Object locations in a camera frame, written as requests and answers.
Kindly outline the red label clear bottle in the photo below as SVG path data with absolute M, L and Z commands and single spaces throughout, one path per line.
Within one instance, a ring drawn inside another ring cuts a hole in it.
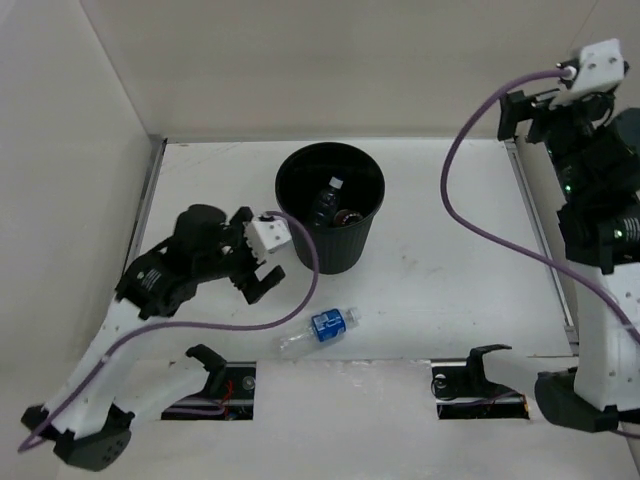
M 341 209 L 335 214 L 332 226 L 336 228 L 347 227 L 363 220 L 364 216 L 360 212 L 352 209 Z

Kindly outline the aluminium table rail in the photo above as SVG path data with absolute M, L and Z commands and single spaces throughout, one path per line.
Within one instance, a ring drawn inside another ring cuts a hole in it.
M 516 141 L 513 139 L 506 140 L 504 142 L 504 146 L 506 148 L 506 152 L 508 154 L 508 157 L 512 166 L 512 170 L 514 172 L 516 181 L 518 183 L 521 196 L 525 203 L 525 208 L 527 210 L 527 214 L 534 231 L 534 236 L 536 238 L 536 243 L 537 243 L 537 248 L 539 250 L 539 253 L 545 255 L 546 257 L 551 257 L 551 250 L 549 248 L 546 234 L 544 232 L 543 225 L 542 225 L 540 216 L 538 214 L 531 189 L 529 187 L 527 178 L 525 176 L 525 171 L 523 168 L 522 161 L 520 159 Z M 563 318 L 564 318 L 564 331 L 567 337 L 570 350 L 572 352 L 572 355 L 574 357 L 577 357 L 579 354 L 578 331 L 574 324 L 574 320 L 569 309 L 569 304 L 567 303 L 566 295 L 564 293 L 564 289 L 560 281 L 559 273 L 552 267 L 546 266 L 546 268 L 547 268 L 547 276 L 549 277 L 549 279 L 553 284 L 557 302 L 562 309 Z
M 151 143 L 151 153 L 122 271 L 125 271 L 140 253 L 167 146 L 167 138 L 161 135 L 150 135 L 149 140 Z

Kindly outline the clear unlabelled plastic bottle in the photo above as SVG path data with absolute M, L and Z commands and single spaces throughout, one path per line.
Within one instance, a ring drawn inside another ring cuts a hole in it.
M 314 227 L 327 227 L 331 224 L 340 204 L 343 181 L 332 177 L 328 186 L 322 189 L 314 199 L 309 215 L 309 223 Z

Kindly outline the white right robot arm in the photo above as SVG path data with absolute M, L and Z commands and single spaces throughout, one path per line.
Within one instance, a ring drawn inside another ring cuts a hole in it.
M 526 140 L 544 144 L 563 191 L 557 269 L 579 299 L 578 364 L 549 371 L 491 345 L 470 352 L 463 380 L 479 396 L 499 384 L 530 395 L 556 426 L 617 432 L 639 422 L 639 111 L 615 114 L 612 90 L 554 106 L 559 94 L 503 97 L 498 137 L 530 122 Z

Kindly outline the black plastic waste bin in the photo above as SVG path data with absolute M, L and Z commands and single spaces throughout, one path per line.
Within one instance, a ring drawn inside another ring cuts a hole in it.
M 312 203 L 332 177 L 343 181 L 338 210 L 360 212 L 364 220 L 347 227 L 314 227 L 309 223 Z M 307 145 L 286 158 L 275 177 L 280 210 L 300 221 L 317 250 L 319 272 L 343 273 L 360 259 L 371 225 L 385 195 L 385 179 L 378 163 L 365 151 L 345 143 Z

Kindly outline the left aluminium table rail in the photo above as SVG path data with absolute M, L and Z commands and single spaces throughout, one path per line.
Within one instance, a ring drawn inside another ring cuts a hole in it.
M 150 135 L 149 140 L 151 143 L 151 153 L 122 271 L 125 271 L 140 253 L 167 146 L 167 138 L 161 135 Z

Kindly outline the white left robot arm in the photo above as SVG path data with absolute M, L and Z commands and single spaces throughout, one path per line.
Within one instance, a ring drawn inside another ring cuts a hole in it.
M 59 393 L 28 407 L 21 423 L 29 431 L 25 453 L 53 443 L 69 466 L 99 472 L 112 465 L 131 439 L 139 411 L 116 402 L 117 390 L 141 354 L 141 338 L 167 325 L 199 285 L 229 279 L 248 304 L 257 303 L 285 277 L 276 266 L 257 270 L 291 240 L 277 212 L 255 215 L 241 207 L 232 216 L 205 204 L 189 206 L 173 233 L 136 258 L 116 285 L 99 332 Z

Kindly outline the right aluminium table rail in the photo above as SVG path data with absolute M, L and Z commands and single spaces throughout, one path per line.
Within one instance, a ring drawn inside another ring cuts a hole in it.
M 523 168 L 522 161 L 520 159 L 516 141 L 513 139 L 506 140 L 504 142 L 504 146 L 506 148 L 506 152 L 508 154 L 508 157 L 512 166 L 512 170 L 514 172 L 516 181 L 518 183 L 521 196 L 525 203 L 525 208 L 527 210 L 527 214 L 534 231 L 534 236 L 536 238 L 536 243 L 537 243 L 537 248 L 539 250 L 539 253 L 545 255 L 546 257 L 551 257 L 551 250 L 549 248 L 546 234 L 544 232 L 543 225 L 542 225 L 540 216 L 538 214 L 531 189 L 529 187 L 527 178 L 525 176 L 525 171 Z M 547 268 L 547 276 L 549 277 L 549 279 L 553 284 L 557 302 L 562 309 L 563 318 L 564 318 L 564 331 L 567 337 L 570 350 L 572 352 L 572 355 L 574 357 L 577 357 L 579 354 L 578 331 L 574 324 L 574 320 L 569 309 L 569 304 L 567 303 L 566 295 L 564 293 L 564 289 L 560 281 L 559 273 L 552 267 L 546 266 L 546 268 Z

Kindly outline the blue label clear bottle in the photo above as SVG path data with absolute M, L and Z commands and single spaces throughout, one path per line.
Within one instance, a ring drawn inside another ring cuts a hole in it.
M 282 358 L 293 359 L 322 350 L 358 327 L 361 317 L 356 307 L 332 308 L 316 313 L 278 340 L 278 353 Z

